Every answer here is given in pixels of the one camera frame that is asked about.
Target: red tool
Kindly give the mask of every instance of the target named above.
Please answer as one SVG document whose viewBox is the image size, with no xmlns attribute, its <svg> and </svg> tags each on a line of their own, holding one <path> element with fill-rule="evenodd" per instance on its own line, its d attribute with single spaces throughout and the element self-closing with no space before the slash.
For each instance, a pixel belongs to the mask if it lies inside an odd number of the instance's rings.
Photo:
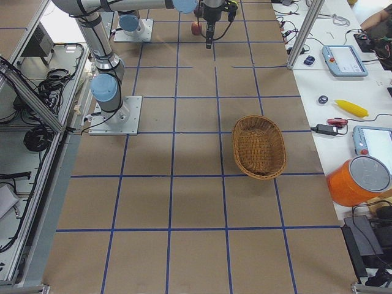
<svg viewBox="0 0 392 294">
<path fill-rule="evenodd" d="M 329 118 L 327 119 L 327 123 L 336 127 L 344 127 L 349 121 L 343 118 Z"/>
</svg>

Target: floor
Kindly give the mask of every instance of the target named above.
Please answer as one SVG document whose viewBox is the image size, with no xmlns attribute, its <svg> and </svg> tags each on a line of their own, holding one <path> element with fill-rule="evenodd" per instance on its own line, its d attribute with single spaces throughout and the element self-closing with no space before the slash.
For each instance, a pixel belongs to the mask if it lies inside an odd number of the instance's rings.
<svg viewBox="0 0 392 294">
<path fill-rule="evenodd" d="M 193 14 L 172 10 L 142 15 L 155 21 L 151 43 L 113 44 L 123 94 L 143 96 L 139 134 L 82 136 L 43 277 L 51 293 L 351 293 L 271 3 L 238 4 L 212 50 L 190 33 Z M 283 131 L 276 179 L 234 162 L 231 131 L 250 114 Z"/>
</svg>

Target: tablet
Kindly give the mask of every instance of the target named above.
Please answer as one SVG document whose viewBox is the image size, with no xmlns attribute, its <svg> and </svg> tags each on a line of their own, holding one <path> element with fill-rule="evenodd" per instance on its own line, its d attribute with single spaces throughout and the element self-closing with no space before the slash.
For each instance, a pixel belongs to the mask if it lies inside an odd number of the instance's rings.
<svg viewBox="0 0 392 294">
<path fill-rule="evenodd" d="M 353 139 L 357 155 L 369 155 L 378 159 L 392 175 L 392 129 L 355 126 Z"/>
<path fill-rule="evenodd" d="M 335 77 L 365 77 L 368 75 L 361 58 L 351 45 L 328 45 L 322 49 L 325 63 Z"/>
</svg>

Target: person's arm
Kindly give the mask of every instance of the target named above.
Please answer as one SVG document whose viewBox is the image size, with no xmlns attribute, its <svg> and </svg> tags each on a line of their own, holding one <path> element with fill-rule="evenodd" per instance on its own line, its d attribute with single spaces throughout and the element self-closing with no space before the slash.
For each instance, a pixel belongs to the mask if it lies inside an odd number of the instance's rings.
<svg viewBox="0 0 392 294">
<path fill-rule="evenodd" d="M 361 29 L 364 31 L 379 24 L 380 22 L 386 20 L 389 17 L 389 13 L 383 9 L 375 14 L 373 14 L 371 17 L 369 17 L 367 20 L 365 20 L 361 24 Z"/>
</svg>

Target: yellow object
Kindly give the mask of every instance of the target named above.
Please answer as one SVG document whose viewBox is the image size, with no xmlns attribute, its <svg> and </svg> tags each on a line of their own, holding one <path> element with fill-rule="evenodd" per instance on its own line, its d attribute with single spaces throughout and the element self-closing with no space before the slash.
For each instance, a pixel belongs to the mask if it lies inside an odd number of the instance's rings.
<svg viewBox="0 0 392 294">
<path fill-rule="evenodd" d="M 345 111 L 359 118 L 363 118 L 369 115 L 368 111 L 365 108 L 362 108 L 357 104 L 351 103 L 346 100 L 335 100 L 335 102 L 341 109 L 344 109 Z"/>
</svg>

